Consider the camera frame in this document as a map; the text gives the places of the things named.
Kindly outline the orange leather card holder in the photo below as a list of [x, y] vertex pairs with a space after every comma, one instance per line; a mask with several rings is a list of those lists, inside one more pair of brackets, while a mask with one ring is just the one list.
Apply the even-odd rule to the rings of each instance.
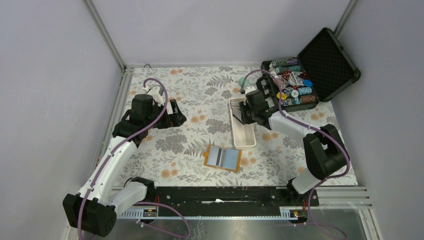
[[215, 146], [215, 145], [209, 145], [207, 150], [203, 153], [203, 157], [204, 157], [203, 165], [204, 166], [211, 167], [211, 168], [217, 168], [217, 169], [225, 170], [225, 171], [230, 171], [230, 172], [234, 172], [234, 173], [237, 173], [240, 170], [240, 163], [241, 163], [241, 157], [242, 157], [242, 151], [241, 150], [216, 146], [216, 147], [219, 147], [219, 148], [223, 148], [224, 153], [222, 155], [221, 166], [213, 166], [213, 165], [208, 164], [208, 156], [209, 156], [209, 151], [210, 151], [211, 146]]

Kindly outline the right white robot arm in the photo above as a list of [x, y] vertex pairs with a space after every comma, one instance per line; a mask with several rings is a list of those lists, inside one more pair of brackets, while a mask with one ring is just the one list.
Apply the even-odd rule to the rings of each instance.
[[307, 192], [328, 178], [336, 178], [335, 172], [345, 167], [350, 171], [350, 158], [338, 130], [332, 124], [320, 128], [298, 120], [281, 109], [270, 107], [264, 94], [249, 87], [239, 104], [242, 124], [258, 124], [271, 131], [280, 132], [303, 146], [306, 169], [289, 181], [287, 201], [293, 206], [307, 199]]

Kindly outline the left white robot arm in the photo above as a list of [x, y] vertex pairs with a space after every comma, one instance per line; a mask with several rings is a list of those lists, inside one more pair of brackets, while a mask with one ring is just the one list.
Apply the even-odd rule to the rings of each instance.
[[187, 118], [175, 99], [159, 94], [137, 94], [122, 119], [98, 166], [76, 194], [67, 194], [62, 205], [71, 227], [106, 237], [117, 218], [136, 202], [152, 204], [155, 192], [151, 180], [136, 179], [117, 193], [112, 189], [130, 157], [138, 150], [150, 129], [179, 127]]

